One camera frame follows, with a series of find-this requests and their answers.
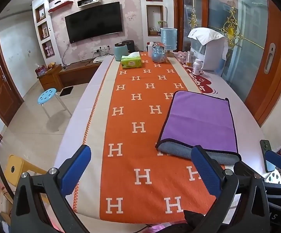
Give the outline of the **purple grey microfibre towel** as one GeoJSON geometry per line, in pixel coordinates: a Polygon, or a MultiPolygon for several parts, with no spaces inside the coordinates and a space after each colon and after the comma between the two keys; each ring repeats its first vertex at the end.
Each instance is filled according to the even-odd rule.
{"type": "Polygon", "coordinates": [[[156,148],[190,159],[192,148],[198,145],[221,165],[234,165],[242,159],[228,98],[176,91],[156,148]]]}

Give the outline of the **green smartphone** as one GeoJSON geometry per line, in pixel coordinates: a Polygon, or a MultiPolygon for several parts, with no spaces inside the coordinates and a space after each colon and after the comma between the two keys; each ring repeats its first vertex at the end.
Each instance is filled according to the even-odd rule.
{"type": "Polygon", "coordinates": [[[260,147],[263,154],[265,171],[267,173],[273,172],[275,170],[275,165],[268,161],[269,152],[272,151],[270,142],[268,140],[262,139],[260,140],[260,147]]]}

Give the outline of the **red white printed tablecloth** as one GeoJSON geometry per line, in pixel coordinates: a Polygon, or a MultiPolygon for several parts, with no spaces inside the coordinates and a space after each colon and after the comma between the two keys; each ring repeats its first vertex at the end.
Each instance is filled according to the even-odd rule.
{"type": "MultiPolygon", "coordinates": [[[[56,166],[60,166],[84,144],[83,138],[85,130],[98,96],[98,90],[100,89],[107,69],[114,61],[113,58],[103,61],[83,92],[64,133],[55,160],[56,166]]],[[[175,58],[170,58],[168,61],[178,62],[175,58]]],[[[184,66],[182,66],[182,68],[185,75],[188,76],[188,80],[196,86],[196,91],[186,91],[201,93],[217,98],[228,98],[235,125],[238,152],[247,165],[259,174],[264,174],[263,156],[260,148],[260,140],[263,139],[264,135],[256,120],[238,95],[236,95],[231,87],[229,87],[227,83],[216,74],[204,73],[203,75],[195,76],[192,74],[190,68],[185,68],[184,66]]],[[[74,191],[71,195],[67,196],[67,200],[73,209],[74,191]]]]}

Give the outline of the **yellow plastic stool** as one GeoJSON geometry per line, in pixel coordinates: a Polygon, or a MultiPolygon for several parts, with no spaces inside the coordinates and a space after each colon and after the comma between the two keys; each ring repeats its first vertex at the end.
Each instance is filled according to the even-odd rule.
{"type": "Polygon", "coordinates": [[[23,158],[15,155],[9,155],[4,175],[10,184],[16,187],[21,174],[27,171],[41,175],[46,173],[45,170],[31,164],[30,162],[27,162],[23,158]]]}

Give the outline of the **orange H-pattern table runner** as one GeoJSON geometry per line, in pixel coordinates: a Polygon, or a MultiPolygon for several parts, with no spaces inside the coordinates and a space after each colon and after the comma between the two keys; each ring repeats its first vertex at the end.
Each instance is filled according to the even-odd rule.
{"type": "Polygon", "coordinates": [[[185,210],[205,214],[215,197],[192,162],[156,149],[173,93],[196,86],[178,62],[140,57],[139,68],[114,61],[106,71],[83,138],[91,161],[72,207],[119,223],[180,221],[185,210]]]}

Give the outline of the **blue plastic stool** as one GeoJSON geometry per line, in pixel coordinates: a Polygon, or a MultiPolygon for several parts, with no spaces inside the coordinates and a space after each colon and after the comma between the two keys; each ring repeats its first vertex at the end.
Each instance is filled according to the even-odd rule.
{"type": "Polygon", "coordinates": [[[42,109],[45,112],[45,114],[47,115],[48,119],[50,119],[51,117],[50,117],[48,111],[46,110],[46,108],[44,107],[44,104],[49,102],[54,97],[62,105],[63,109],[66,110],[70,116],[72,116],[71,111],[67,108],[65,103],[61,100],[60,96],[57,94],[57,90],[55,88],[49,88],[49,89],[45,90],[37,99],[37,104],[42,107],[42,109]]]}

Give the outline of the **wooden tv cabinet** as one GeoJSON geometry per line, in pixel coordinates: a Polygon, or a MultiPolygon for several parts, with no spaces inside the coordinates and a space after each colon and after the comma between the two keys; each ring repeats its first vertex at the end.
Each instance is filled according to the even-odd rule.
{"type": "Polygon", "coordinates": [[[55,88],[62,91],[66,87],[89,83],[100,65],[101,62],[76,62],[63,69],[62,65],[58,64],[38,76],[38,80],[44,90],[55,88]]]}

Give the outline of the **white pill bottle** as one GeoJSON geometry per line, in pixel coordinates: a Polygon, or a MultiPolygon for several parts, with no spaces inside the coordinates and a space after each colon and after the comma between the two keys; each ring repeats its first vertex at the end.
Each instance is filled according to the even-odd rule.
{"type": "Polygon", "coordinates": [[[193,75],[199,76],[203,68],[203,61],[196,58],[193,64],[193,75]]]}

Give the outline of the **red gift box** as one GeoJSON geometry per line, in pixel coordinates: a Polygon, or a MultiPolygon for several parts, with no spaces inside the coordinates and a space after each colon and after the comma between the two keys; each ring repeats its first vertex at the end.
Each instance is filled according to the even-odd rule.
{"type": "Polygon", "coordinates": [[[48,71],[47,66],[44,66],[44,65],[38,66],[35,69],[35,73],[36,73],[37,77],[44,75],[47,71],[48,71]]]}

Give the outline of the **white water dispenser appliance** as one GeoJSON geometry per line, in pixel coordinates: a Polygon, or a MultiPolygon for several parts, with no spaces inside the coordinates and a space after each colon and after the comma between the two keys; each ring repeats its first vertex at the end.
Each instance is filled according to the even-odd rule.
{"type": "Polygon", "coordinates": [[[202,61],[202,70],[218,73],[226,61],[228,44],[225,37],[212,38],[206,44],[202,44],[198,38],[193,37],[191,51],[197,59],[202,61]]]}

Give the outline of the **clear glass jar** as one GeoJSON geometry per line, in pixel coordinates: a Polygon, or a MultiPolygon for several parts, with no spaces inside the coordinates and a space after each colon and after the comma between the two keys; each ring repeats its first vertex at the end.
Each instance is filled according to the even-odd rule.
{"type": "Polygon", "coordinates": [[[191,67],[194,64],[195,55],[193,51],[188,51],[186,55],[186,65],[191,67]]]}

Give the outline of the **pink pig figurine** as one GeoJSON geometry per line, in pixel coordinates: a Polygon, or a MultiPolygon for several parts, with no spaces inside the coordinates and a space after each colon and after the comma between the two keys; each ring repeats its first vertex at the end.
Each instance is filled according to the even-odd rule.
{"type": "Polygon", "coordinates": [[[186,64],[187,52],[178,52],[176,58],[181,64],[186,64]]]}

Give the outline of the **white folded cloth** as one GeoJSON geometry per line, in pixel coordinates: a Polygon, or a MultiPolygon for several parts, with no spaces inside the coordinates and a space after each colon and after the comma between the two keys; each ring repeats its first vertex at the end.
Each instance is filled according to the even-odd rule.
{"type": "Polygon", "coordinates": [[[188,38],[198,40],[202,45],[206,45],[208,42],[223,38],[224,35],[207,27],[197,27],[192,29],[188,38]]]}

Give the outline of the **white router box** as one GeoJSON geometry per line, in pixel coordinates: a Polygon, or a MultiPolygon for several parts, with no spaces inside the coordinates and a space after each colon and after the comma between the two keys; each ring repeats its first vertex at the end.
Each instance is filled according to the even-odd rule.
{"type": "Polygon", "coordinates": [[[107,59],[108,57],[111,57],[111,55],[96,57],[96,58],[93,60],[93,63],[94,63],[94,64],[96,64],[96,63],[101,63],[101,62],[103,62],[105,59],[107,59]]]}

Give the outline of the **blue castle snow globe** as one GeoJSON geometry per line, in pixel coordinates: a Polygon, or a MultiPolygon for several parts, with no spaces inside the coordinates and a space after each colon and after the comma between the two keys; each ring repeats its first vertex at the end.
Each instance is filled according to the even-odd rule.
{"type": "Polygon", "coordinates": [[[163,63],[166,60],[165,46],[161,42],[155,42],[152,45],[151,59],[155,63],[163,63]]]}

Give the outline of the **light blue table lamp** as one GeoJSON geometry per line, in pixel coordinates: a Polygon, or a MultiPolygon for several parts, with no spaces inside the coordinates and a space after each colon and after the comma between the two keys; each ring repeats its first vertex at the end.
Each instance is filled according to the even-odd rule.
{"type": "Polygon", "coordinates": [[[177,49],[177,28],[163,27],[160,31],[166,56],[174,57],[174,51],[177,49]]]}

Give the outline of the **green tissue box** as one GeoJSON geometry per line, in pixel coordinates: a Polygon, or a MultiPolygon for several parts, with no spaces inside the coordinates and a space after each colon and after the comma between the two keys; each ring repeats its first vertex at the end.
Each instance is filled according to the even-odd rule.
{"type": "Polygon", "coordinates": [[[133,52],[127,56],[122,56],[120,63],[122,69],[141,67],[142,61],[140,57],[140,52],[133,52]]]}

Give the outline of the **white plastic bottle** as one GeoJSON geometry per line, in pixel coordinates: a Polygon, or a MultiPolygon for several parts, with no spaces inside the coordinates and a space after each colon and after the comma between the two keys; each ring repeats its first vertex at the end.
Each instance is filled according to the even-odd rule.
{"type": "Polygon", "coordinates": [[[147,43],[147,52],[148,52],[148,57],[152,57],[152,47],[153,47],[154,42],[148,42],[147,43]]]}

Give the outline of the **teal electric kettle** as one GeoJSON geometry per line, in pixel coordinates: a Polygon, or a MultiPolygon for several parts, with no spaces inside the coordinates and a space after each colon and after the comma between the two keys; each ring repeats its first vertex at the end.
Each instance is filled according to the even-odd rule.
{"type": "Polygon", "coordinates": [[[114,56],[116,61],[121,61],[122,56],[128,56],[128,47],[126,43],[116,43],[114,45],[114,56]]]}

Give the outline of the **black small appliance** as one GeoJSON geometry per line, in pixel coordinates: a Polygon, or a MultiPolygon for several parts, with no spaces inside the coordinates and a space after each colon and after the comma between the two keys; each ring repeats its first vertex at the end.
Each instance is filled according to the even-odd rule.
{"type": "Polygon", "coordinates": [[[135,52],[135,43],[133,40],[125,40],[125,41],[122,41],[122,43],[127,46],[129,53],[135,52]]]}

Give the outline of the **orange sliding door frame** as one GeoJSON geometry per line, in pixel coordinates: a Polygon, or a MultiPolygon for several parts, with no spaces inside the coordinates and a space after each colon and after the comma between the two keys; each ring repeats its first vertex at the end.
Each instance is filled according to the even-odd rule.
{"type": "Polygon", "coordinates": [[[281,95],[281,11],[268,2],[265,47],[257,75],[244,102],[262,125],[281,95]]]}

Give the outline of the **black wall television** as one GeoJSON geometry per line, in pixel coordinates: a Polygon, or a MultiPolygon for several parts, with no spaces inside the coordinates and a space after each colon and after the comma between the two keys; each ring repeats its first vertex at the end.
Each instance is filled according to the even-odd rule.
{"type": "Polygon", "coordinates": [[[65,22],[70,43],[123,31],[119,2],[81,10],[66,16],[65,22]]]}

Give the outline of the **red wall shelf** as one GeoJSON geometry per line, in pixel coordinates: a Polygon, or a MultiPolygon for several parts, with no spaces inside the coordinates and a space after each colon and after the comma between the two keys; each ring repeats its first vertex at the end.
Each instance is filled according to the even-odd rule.
{"type": "Polygon", "coordinates": [[[53,8],[49,9],[48,12],[49,13],[52,13],[52,12],[55,12],[56,10],[60,9],[60,8],[63,8],[67,5],[70,5],[70,4],[73,4],[74,2],[73,1],[65,1],[65,2],[62,2],[58,5],[55,5],[53,8]]]}

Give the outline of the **white wall shelf box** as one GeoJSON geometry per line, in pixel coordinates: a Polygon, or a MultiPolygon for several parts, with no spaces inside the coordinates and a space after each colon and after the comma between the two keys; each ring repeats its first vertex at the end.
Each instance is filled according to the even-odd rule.
{"type": "Polygon", "coordinates": [[[77,6],[78,7],[84,7],[84,6],[96,4],[96,3],[99,3],[99,2],[100,2],[100,0],[78,0],[77,6]]]}

